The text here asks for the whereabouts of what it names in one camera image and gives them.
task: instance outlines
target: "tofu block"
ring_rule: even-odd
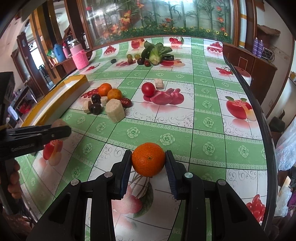
[[[156,89],[163,89],[163,80],[162,79],[154,79]]]
[[[108,100],[108,97],[107,96],[102,96],[101,97],[101,103],[102,103],[102,105],[106,105],[107,104],[107,102],[108,102],[109,100]]]
[[[120,100],[111,99],[106,104],[106,113],[113,123],[120,122],[124,117],[124,109]]]
[[[92,104],[90,100],[87,100],[83,103],[83,112],[84,113],[90,113],[89,107]]]

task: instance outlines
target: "purple bottle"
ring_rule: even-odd
[[[255,39],[254,39],[254,42],[253,42],[253,50],[252,50],[252,53],[253,53],[254,55],[257,54],[258,43],[259,43],[258,39],[255,38]]]
[[[261,56],[262,56],[263,47],[264,47],[263,41],[260,40],[260,42],[258,43],[258,50],[257,50],[257,54],[256,54],[258,58],[261,58]]]

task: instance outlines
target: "finger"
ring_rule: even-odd
[[[11,196],[12,196],[14,199],[20,199],[20,198],[22,197],[22,195],[21,195],[20,192],[12,193]]]
[[[18,171],[19,169],[20,169],[20,165],[19,165],[19,163],[15,160],[15,162],[14,162],[14,164],[13,164],[13,169],[15,170],[15,171]]]
[[[20,192],[20,184],[19,184],[19,182],[17,182],[16,184],[8,184],[7,190],[10,193]]]
[[[20,179],[20,175],[18,174],[18,172],[13,172],[11,175],[10,175],[10,183],[11,184],[16,184]]]

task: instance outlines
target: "tangerine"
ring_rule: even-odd
[[[108,83],[104,83],[101,84],[97,89],[100,96],[107,96],[108,92],[112,89],[112,86]]]
[[[120,100],[122,98],[122,93],[119,89],[111,89],[108,92],[107,96],[108,96],[108,100],[111,100],[111,99]]]
[[[133,168],[144,177],[158,174],[165,165],[165,152],[151,142],[139,145],[131,155]]]

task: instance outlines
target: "glass cabinet door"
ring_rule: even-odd
[[[116,40],[184,35],[232,43],[230,0],[80,0],[94,47]]]

